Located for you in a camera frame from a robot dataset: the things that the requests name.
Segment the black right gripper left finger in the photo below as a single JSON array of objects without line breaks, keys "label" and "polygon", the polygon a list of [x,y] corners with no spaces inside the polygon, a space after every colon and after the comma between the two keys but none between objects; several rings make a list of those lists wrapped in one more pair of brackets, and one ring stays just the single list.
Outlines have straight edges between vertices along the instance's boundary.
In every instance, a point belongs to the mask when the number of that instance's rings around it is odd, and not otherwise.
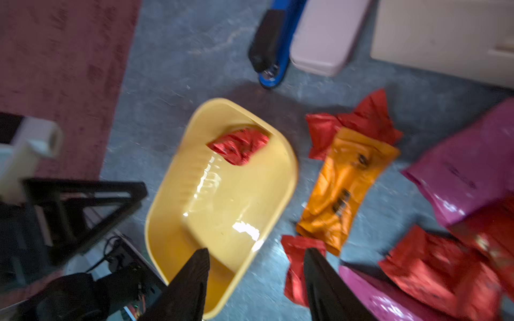
[{"label": "black right gripper left finger", "polygon": [[206,303],[209,271],[209,251],[206,248],[195,251],[140,319],[201,321]]}]

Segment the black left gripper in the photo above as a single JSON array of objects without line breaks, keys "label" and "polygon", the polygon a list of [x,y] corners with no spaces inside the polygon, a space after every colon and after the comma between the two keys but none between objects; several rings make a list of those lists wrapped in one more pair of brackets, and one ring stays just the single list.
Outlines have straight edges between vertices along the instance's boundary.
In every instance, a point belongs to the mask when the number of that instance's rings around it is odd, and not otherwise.
[{"label": "black left gripper", "polygon": [[24,180],[26,203],[1,203],[1,293],[60,270],[133,214],[143,182]]}]

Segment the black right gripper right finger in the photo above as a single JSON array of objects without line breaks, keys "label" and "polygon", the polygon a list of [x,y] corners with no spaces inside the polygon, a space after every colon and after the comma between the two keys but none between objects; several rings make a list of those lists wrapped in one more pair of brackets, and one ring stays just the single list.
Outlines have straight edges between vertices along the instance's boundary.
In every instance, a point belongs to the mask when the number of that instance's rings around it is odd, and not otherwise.
[{"label": "black right gripper right finger", "polygon": [[311,318],[314,321],[376,319],[315,248],[305,252],[304,277]]}]

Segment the magenta long tea bag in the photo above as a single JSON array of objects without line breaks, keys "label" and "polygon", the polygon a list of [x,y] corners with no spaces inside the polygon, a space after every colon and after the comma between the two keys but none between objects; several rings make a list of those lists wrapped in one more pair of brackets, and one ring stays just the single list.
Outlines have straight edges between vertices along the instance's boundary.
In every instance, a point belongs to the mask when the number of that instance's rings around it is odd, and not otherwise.
[{"label": "magenta long tea bag", "polygon": [[453,320],[398,287],[383,280],[353,270],[339,267],[339,275],[364,307],[378,320]]}]

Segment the red tea bag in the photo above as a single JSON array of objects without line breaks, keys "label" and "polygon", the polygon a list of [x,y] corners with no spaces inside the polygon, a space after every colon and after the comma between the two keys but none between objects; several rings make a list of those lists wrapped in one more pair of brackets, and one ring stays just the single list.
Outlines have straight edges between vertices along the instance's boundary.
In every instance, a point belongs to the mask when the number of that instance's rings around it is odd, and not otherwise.
[{"label": "red tea bag", "polygon": [[325,244],[316,239],[284,235],[281,239],[290,266],[286,273],[284,295],[294,304],[309,307],[304,276],[304,257],[309,248],[315,248],[326,256]]},{"label": "red tea bag", "polygon": [[513,297],[513,198],[490,203],[448,229],[414,226],[379,266],[396,286],[459,320],[498,320]]},{"label": "red tea bag", "polygon": [[260,129],[242,128],[213,140],[207,147],[228,163],[243,166],[268,142],[269,137]]},{"label": "red tea bag", "polygon": [[309,159],[314,160],[325,160],[335,135],[343,127],[390,145],[403,137],[394,128],[383,88],[367,95],[350,113],[308,114],[305,119],[312,142]]}]

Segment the yellow plastic storage tray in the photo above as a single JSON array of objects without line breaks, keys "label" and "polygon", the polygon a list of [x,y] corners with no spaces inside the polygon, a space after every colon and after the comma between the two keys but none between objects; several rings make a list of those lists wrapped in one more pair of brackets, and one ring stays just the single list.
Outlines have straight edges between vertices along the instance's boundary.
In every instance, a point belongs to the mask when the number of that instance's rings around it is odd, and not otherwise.
[{"label": "yellow plastic storage tray", "polygon": [[[241,167],[210,150],[218,137],[255,128],[268,144]],[[196,250],[210,253],[203,319],[216,317],[291,200],[298,164],[289,141],[255,114],[224,99],[190,118],[145,222],[153,265],[170,283]]]}]

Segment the orange long tea bag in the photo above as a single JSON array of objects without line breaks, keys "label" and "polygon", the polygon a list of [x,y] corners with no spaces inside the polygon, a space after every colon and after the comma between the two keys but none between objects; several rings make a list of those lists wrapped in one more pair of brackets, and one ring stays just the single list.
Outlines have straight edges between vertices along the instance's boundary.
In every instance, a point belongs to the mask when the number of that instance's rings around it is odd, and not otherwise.
[{"label": "orange long tea bag", "polygon": [[322,241],[339,256],[369,188],[400,151],[390,144],[342,128],[333,139],[297,233]]}]

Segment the magenta tea bag far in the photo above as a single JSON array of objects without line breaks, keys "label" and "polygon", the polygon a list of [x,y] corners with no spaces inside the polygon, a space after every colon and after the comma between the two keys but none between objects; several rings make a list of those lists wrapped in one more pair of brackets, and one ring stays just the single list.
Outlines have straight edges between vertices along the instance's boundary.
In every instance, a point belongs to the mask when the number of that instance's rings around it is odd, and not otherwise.
[{"label": "magenta tea bag far", "polygon": [[513,194],[513,99],[425,152],[402,174],[444,227]]}]

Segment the blue black stapler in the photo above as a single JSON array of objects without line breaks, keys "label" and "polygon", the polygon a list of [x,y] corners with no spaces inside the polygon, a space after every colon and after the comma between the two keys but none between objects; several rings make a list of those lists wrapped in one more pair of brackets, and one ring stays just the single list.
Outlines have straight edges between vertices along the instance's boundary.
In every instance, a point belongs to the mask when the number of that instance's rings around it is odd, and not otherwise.
[{"label": "blue black stapler", "polygon": [[276,88],[290,62],[290,47],[306,0],[275,0],[263,15],[248,49],[260,85]]}]

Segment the pink pencil case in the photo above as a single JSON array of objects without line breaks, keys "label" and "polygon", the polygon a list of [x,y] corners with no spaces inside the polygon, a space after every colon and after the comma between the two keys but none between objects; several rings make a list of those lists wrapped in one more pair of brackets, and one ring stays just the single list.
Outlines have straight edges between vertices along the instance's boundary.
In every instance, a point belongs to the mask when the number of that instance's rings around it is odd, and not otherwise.
[{"label": "pink pencil case", "polygon": [[336,76],[352,54],[370,4],[370,0],[307,1],[290,46],[294,67]]}]

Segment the beige plastic file organizer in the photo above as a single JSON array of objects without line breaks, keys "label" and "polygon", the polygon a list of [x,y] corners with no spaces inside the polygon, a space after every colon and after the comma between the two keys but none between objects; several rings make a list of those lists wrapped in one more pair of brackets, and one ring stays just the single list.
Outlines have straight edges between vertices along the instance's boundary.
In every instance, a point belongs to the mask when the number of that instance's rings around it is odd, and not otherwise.
[{"label": "beige plastic file organizer", "polygon": [[370,55],[513,88],[513,2],[380,1]]}]

